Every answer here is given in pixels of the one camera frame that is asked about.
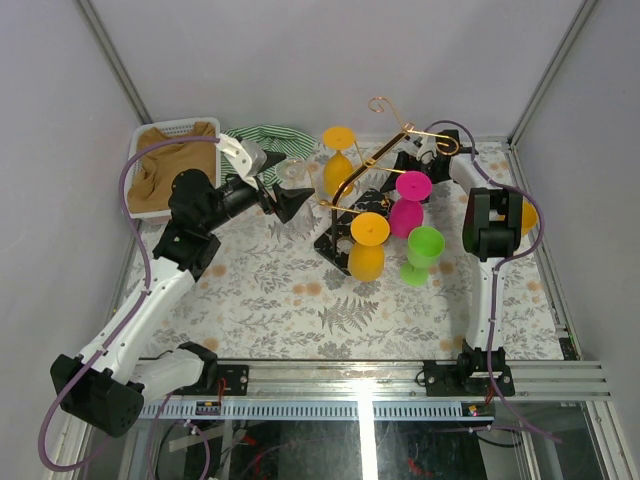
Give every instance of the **brown cloth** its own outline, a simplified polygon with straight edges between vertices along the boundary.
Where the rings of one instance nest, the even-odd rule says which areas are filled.
[[[202,135],[214,137],[216,130],[208,122],[196,122],[186,137]],[[167,140],[170,137],[157,128],[151,128],[140,135],[138,151]],[[142,157],[142,169],[133,179],[133,185],[127,193],[131,213],[157,212],[169,209],[171,184],[180,172],[197,168],[207,174],[212,185],[216,182],[216,147],[209,142],[189,142],[167,145],[149,152]]]

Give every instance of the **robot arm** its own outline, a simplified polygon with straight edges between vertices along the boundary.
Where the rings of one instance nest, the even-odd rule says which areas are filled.
[[[286,223],[313,194],[310,188],[284,190],[276,185],[272,196],[256,177],[284,155],[264,152],[253,142],[226,135],[220,135],[218,148],[238,174],[229,175],[218,189],[200,170],[187,170],[176,177],[169,199],[171,220],[150,261],[149,288],[144,291],[144,282],[138,282],[107,326],[78,356],[72,359],[60,355],[51,367],[54,386],[60,393],[82,368],[83,360],[104,350],[64,398],[61,408],[112,437],[131,428],[145,404],[169,392],[185,386],[209,389],[216,385],[216,354],[192,342],[138,365],[158,323],[211,264],[220,247],[212,231],[255,204]],[[142,293],[147,296],[140,308],[116,334]],[[105,340],[114,334],[105,349]]]
[[[446,130],[442,133],[459,138],[456,130]],[[422,163],[408,154],[401,154],[395,168],[423,171],[433,183],[453,180],[460,185],[469,197],[462,229],[462,243],[465,251],[472,255],[472,305],[463,351],[458,356],[457,365],[447,371],[448,373],[438,373],[436,367],[431,374],[434,378],[452,379],[448,382],[449,385],[461,385],[462,391],[484,394],[488,387],[486,359],[490,335],[489,319],[493,318],[495,326],[491,348],[492,371],[494,376],[498,377],[497,382],[502,392],[509,395],[513,385],[506,385],[504,382],[505,378],[510,377],[510,370],[506,365],[502,337],[504,281],[508,263],[501,266],[499,276],[495,278],[495,292],[493,282],[496,266],[512,257],[520,246],[522,195],[491,185],[471,163],[469,147],[461,148],[458,155],[447,156],[435,152],[433,146],[425,144],[418,151],[417,159],[425,157],[428,152],[428,163]],[[492,307],[494,294],[495,306]],[[446,385],[447,381],[436,383]],[[438,385],[430,394],[434,394],[434,391],[440,388]],[[444,387],[438,392],[451,395],[459,393],[458,390],[448,388]]]
[[[470,311],[470,322],[467,328],[465,341],[470,350],[480,349],[485,351],[489,340],[488,319],[491,318],[491,298],[492,298],[492,282],[494,267],[504,260],[506,256],[513,255],[513,251],[519,245],[520,231],[515,232],[514,229],[502,227],[502,221],[495,219],[494,229],[500,229],[504,233],[506,242],[499,241],[496,246],[495,239],[481,238],[483,230],[491,227],[491,210],[502,211],[507,208],[507,202],[518,203],[517,198],[511,198],[509,192],[496,191],[473,167],[469,154],[456,155],[451,158],[449,165],[449,175],[451,179],[459,184],[469,197],[467,205],[467,216],[465,217],[465,226],[463,228],[463,243],[465,250],[472,253],[472,304]],[[491,208],[491,191],[495,192],[494,205]],[[519,199],[519,208],[522,209],[522,198]],[[513,221],[505,218],[503,222]],[[487,244],[494,243],[491,255],[489,252],[481,252],[483,249],[490,249]],[[496,327],[493,336],[493,348],[498,350],[504,345],[502,339],[502,306],[504,294],[504,278],[506,268],[500,270],[498,279],[498,288],[496,292]]]

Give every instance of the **pink cup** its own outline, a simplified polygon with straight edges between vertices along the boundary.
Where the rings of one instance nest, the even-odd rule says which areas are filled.
[[[424,211],[420,202],[431,194],[433,185],[424,173],[406,172],[396,180],[396,190],[402,197],[389,214],[391,234],[407,238],[414,228],[422,226]]]

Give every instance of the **glass panel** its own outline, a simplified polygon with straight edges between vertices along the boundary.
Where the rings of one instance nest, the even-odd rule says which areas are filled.
[[[208,437],[211,450],[212,460],[205,478],[607,478],[601,472],[581,404],[537,402],[517,405],[527,419],[551,431],[562,440],[562,444],[555,444],[540,435],[495,429],[499,425],[517,425],[511,413],[499,403],[486,411],[484,406],[476,406],[481,414],[495,416],[494,429],[479,433],[452,431],[467,427],[469,423],[466,420],[462,423],[416,420],[415,415],[411,418],[411,414],[418,410],[399,411],[385,402],[375,402],[374,405],[375,409],[372,405],[365,408],[366,405],[360,402],[357,411],[354,408],[353,411],[345,409],[342,412],[345,416],[359,414],[354,417],[357,420],[196,421]],[[314,414],[316,408],[310,407],[304,412]],[[374,421],[374,411],[375,415],[384,414],[387,419]],[[472,417],[469,405],[464,405],[463,413],[469,421],[478,418]],[[125,436],[111,441],[105,454],[91,465],[86,478],[152,478],[147,477],[146,445],[150,425],[151,421],[140,421],[131,430],[129,438]],[[101,439],[101,435],[96,435],[93,444],[99,444]],[[199,437],[190,434],[182,421],[159,421],[151,452],[157,480],[197,480],[205,465],[204,444]]]

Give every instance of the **white wall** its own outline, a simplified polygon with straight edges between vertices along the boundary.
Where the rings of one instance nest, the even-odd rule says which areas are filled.
[[[137,120],[70,0],[3,2],[0,65],[0,477],[31,480],[51,363],[106,320]]]
[[[313,134],[451,118],[507,135],[581,0],[94,0],[156,120],[213,115]]]
[[[601,2],[519,153],[580,344],[640,462],[640,3]]]

